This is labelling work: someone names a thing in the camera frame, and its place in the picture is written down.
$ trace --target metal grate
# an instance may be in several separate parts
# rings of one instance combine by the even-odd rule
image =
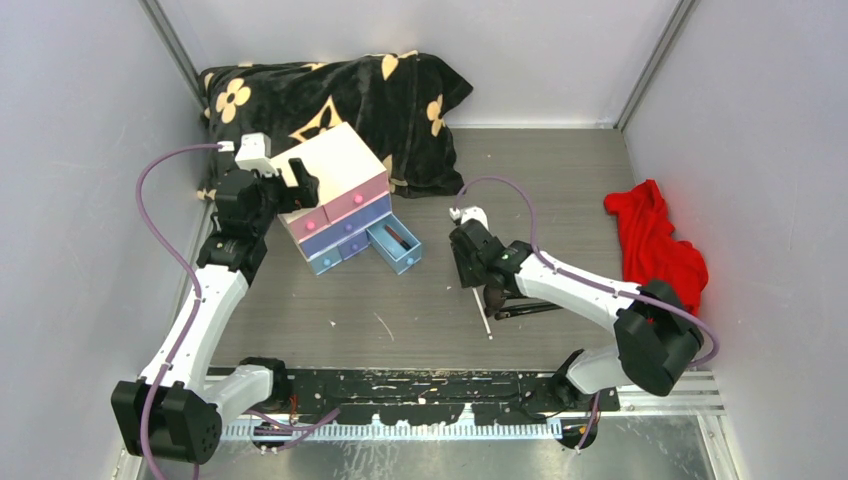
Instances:
[[[221,441],[264,440],[286,441],[300,436],[262,435],[254,436],[253,428],[261,423],[257,419],[240,418],[224,429]],[[404,422],[397,425],[326,425],[310,435],[306,441],[368,441],[368,440],[545,440],[562,436],[559,420],[550,419],[547,424],[534,425],[474,425],[473,418],[461,418],[451,425],[411,426]]]

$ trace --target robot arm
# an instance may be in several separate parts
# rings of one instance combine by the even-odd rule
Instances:
[[[649,285],[621,282],[586,272],[553,259],[545,265],[525,242],[504,247],[489,233],[479,207],[453,209],[457,224],[451,248],[463,287],[485,285],[487,305],[503,292],[546,300],[597,323],[615,337],[615,343],[596,350],[578,350],[557,370],[557,396],[565,405],[585,403],[601,389],[635,384],[655,395],[668,395],[704,343],[689,321],[618,294],[610,295],[591,284],[615,292],[648,295],[680,306],[666,283]]]
[[[259,405],[288,403],[291,385],[280,360],[247,358],[227,378],[205,388],[206,372],[224,327],[253,282],[267,248],[264,237],[277,215],[318,204],[318,179],[300,159],[290,159],[297,185],[286,185],[282,172],[268,162],[263,134],[242,138],[239,169],[227,172],[215,194],[215,231],[207,238],[195,271],[201,304],[191,329],[159,385],[150,414],[149,438],[155,457],[203,464],[214,454],[222,427]],[[165,342],[134,382],[118,382],[112,409],[127,451],[142,455],[141,412],[168,353],[177,344],[195,305],[192,291]]]

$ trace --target floral pillow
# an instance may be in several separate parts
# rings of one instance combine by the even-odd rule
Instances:
[[[412,51],[336,63],[242,64],[209,68],[198,82],[213,141],[238,147],[243,134],[262,132],[277,155],[348,122],[386,165],[393,193],[454,195],[463,185],[443,117],[472,87],[433,55]],[[232,154],[212,155],[206,191],[235,168]]]

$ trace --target metal frame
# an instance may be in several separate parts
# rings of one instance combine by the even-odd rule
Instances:
[[[197,69],[194,67],[185,47],[183,47],[173,25],[171,25],[171,21],[168,20],[168,16],[162,9],[162,5],[159,4],[159,0],[138,0],[138,3],[144,9],[144,12],[147,13],[150,23],[159,34],[171,58],[174,59],[174,64],[176,64],[189,89],[191,89],[194,100],[202,107],[203,95],[200,87],[197,86]]]
[[[639,107],[642,98],[653,81],[663,60],[673,47],[687,19],[694,11],[700,0],[679,0],[671,14],[660,38],[654,48],[647,64],[642,69],[640,77],[631,91],[624,109],[614,128],[624,131],[627,128],[635,111]],[[177,36],[171,22],[168,20],[158,0],[139,0],[139,4],[147,13],[151,24],[156,29],[166,49],[174,60],[181,75],[188,84],[192,96],[199,105],[203,105],[202,93],[197,86],[197,70],[191,61],[182,42]],[[211,223],[209,214],[211,204],[204,212],[203,224],[194,243],[192,253],[196,256],[196,250],[202,244],[203,238],[210,231]],[[188,279],[183,281],[178,301],[175,304],[175,317],[179,306],[188,294]],[[208,381],[215,382],[224,377],[207,377]],[[609,417],[650,417],[650,416],[696,416],[704,438],[704,445],[710,458],[716,478],[739,480],[744,479],[743,471],[737,465],[733,452],[736,451],[733,441],[732,429],[728,424],[724,405],[718,393],[712,372],[693,371],[686,372],[680,379],[671,395],[668,397],[656,397],[648,394],[638,387],[627,386],[618,389],[619,400],[622,409],[619,412],[605,412]],[[272,415],[277,420],[287,421],[287,415]],[[492,440],[505,438],[551,438],[560,433],[560,419],[584,418],[585,414],[580,412],[567,412],[552,417],[547,425],[523,426],[523,427],[476,427],[473,425],[473,414],[468,410],[463,412],[459,421],[451,426],[431,427],[409,427],[382,425],[368,426],[340,426],[328,425],[319,429],[315,435],[307,441],[315,440],[373,440],[380,438],[397,438],[411,440]],[[222,440],[243,440],[249,438],[252,431],[251,426],[256,424],[256,419],[243,415],[229,425],[222,436]],[[125,449],[121,449],[116,462],[115,469],[111,475],[113,480],[135,480],[140,478],[144,460],[129,455]]]
[[[648,91],[648,87],[654,80],[663,60],[665,60],[668,52],[674,45],[675,40],[677,40],[677,37],[680,35],[683,26],[686,24],[686,20],[700,2],[701,0],[678,1],[677,6],[674,8],[674,12],[672,12],[671,17],[668,19],[668,23],[665,25],[665,29],[663,29],[662,35],[660,35],[657,46],[654,47],[654,51],[651,53],[648,63],[645,64],[645,68],[642,69],[642,73],[639,75],[639,80],[636,81],[636,85],[634,85],[633,90],[630,92],[630,96],[627,98],[627,103],[624,105],[624,110],[621,111],[621,116],[619,116],[618,121],[615,122],[615,129],[623,132],[624,129],[627,128],[627,124],[630,123],[630,119],[633,118],[633,114],[636,113],[636,109],[642,102],[642,98]]]
[[[207,388],[226,378],[208,376]],[[710,371],[689,371],[683,374],[674,390],[667,397],[657,397],[635,386],[618,388],[621,410],[604,412],[604,417],[668,417],[692,416],[698,419],[704,446],[710,459],[715,478],[721,480],[742,480],[745,477],[737,465],[733,452],[732,430],[727,422],[724,404],[719,396],[713,373]],[[287,423],[288,414],[270,415],[277,421]],[[305,441],[450,441],[450,440],[538,440],[552,439],[562,433],[563,419],[583,419],[583,412],[564,412],[539,425],[494,425],[475,426],[474,414],[466,408],[456,423],[451,425],[429,425],[412,427],[404,423],[395,426],[375,422],[371,425],[326,425],[318,429]],[[227,445],[244,445],[254,439],[253,427],[260,420],[251,415],[241,415],[224,428],[219,448]],[[263,440],[290,440],[295,435],[263,436]],[[112,478],[114,480],[136,480],[140,478],[144,462],[141,458],[128,455],[122,449]]]

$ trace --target small drawer cabinet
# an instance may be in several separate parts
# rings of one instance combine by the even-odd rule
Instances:
[[[389,172],[350,125],[343,123],[269,159],[286,184],[294,185],[290,158],[300,158],[318,178],[318,206],[280,215],[280,220],[317,275],[371,245],[397,273],[420,260],[420,242],[392,215]],[[386,225],[403,238],[408,251]]]

